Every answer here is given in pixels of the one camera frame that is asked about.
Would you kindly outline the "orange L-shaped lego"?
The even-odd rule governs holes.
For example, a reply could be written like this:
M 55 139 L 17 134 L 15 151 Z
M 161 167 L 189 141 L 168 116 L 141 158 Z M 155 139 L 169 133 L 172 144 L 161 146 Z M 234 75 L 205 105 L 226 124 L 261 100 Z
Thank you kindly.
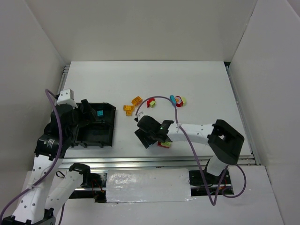
M 126 116 L 132 116 L 133 111 L 135 110 L 134 105 L 124 105 L 123 110 L 125 111 Z

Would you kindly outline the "black compartment tray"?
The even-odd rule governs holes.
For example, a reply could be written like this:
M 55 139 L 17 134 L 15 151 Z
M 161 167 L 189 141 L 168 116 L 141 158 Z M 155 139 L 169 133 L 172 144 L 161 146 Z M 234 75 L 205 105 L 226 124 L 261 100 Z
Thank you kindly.
M 70 147 L 112 147 L 116 107 L 110 103 L 90 103 L 96 112 L 103 110 L 104 116 L 102 118 L 97 116 L 95 122 L 86 123 L 82 119 L 82 112 L 80 110 L 81 102 L 77 103 L 77 105 L 80 111 L 79 119 L 81 123 L 75 130 L 75 137 Z

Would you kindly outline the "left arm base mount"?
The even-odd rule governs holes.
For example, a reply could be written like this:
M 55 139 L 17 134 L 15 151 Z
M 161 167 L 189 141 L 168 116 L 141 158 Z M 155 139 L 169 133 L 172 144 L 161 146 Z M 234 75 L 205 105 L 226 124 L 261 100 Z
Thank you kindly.
M 107 173 L 92 173 L 86 184 L 76 188 L 69 199 L 91 199 L 95 203 L 106 203 Z

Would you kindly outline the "small blue lego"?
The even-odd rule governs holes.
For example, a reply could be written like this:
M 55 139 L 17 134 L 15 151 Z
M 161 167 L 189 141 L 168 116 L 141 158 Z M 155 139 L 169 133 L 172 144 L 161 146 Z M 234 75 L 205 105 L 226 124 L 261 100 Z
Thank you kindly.
M 104 116 L 104 111 L 103 111 L 103 110 L 98 110 L 98 111 L 97 111 L 97 116 L 98 116 L 99 118 L 102 118 L 102 117 Z

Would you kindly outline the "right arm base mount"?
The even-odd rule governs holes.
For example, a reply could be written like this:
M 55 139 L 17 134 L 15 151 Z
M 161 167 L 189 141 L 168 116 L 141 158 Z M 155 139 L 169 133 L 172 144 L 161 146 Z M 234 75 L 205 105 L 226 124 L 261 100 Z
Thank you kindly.
M 204 175 L 207 181 L 209 193 L 212 196 L 214 196 L 217 191 L 218 182 L 221 178 L 221 175 L 216 177 L 209 173 L 206 173 L 205 171 L 204 171 Z M 188 182 L 190 184 L 191 196 L 207 196 L 204 182 L 199 170 L 189 171 Z M 233 195 L 233 190 L 231 189 L 231 185 L 232 184 L 231 184 L 229 171 L 226 171 L 223 180 L 220 184 L 218 195 L 221 195 L 222 191 L 224 191 L 225 195 Z

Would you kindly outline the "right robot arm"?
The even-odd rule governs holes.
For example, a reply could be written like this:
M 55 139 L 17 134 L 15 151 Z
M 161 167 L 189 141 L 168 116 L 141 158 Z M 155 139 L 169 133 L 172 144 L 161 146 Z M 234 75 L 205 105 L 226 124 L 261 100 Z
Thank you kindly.
M 135 135 L 145 148 L 160 142 L 200 143 L 210 146 L 214 155 L 209 160 L 206 172 L 220 176 L 228 165 L 236 165 L 244 143 L 244 136 L 226 121 L 218 119 L 213 124 L 176 124 L 173 120 L 162 123 L 140 113 L 135 117 L 138 129 Z

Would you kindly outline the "green lego brick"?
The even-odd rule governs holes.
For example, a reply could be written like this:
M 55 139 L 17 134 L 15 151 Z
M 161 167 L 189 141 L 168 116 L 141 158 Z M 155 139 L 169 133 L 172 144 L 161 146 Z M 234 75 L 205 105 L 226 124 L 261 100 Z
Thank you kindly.
M 163 146 L 164 148 L 170 148 L 171 143 L 170 142 L 162 142 L 161 146 Z

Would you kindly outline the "orange printed lego brick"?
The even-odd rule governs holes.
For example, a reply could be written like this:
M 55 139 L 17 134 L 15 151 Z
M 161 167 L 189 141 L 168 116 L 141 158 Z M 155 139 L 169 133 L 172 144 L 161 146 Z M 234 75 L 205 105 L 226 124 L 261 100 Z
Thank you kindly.
M 134 107 L 140 105 L 143 102 L 143 99 L 140 96 L 135 97 L 131 103 Z

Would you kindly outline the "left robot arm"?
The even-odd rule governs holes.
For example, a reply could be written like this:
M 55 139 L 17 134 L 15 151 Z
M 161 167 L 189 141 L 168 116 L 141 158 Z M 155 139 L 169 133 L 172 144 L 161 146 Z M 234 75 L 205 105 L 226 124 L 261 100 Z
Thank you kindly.
M 27 188 L 12 199 L 19 205 L 11 216 L 3 217 L 7 206 L 1 212 L 3 225 L 53 225 L 57 214 L 78 186 L 91 185 L 90 167 L 81 163 L 72 164 L 61 183 L 51 191 L 53 179 L 62 163 L 66 150 L 71 146 L 74 130 L 96 120 L 96 112 L 84 99 L 76 103 L 58 103 L 51 113 L 51 121 L 44 134 L 38 139 L 34 165 Z

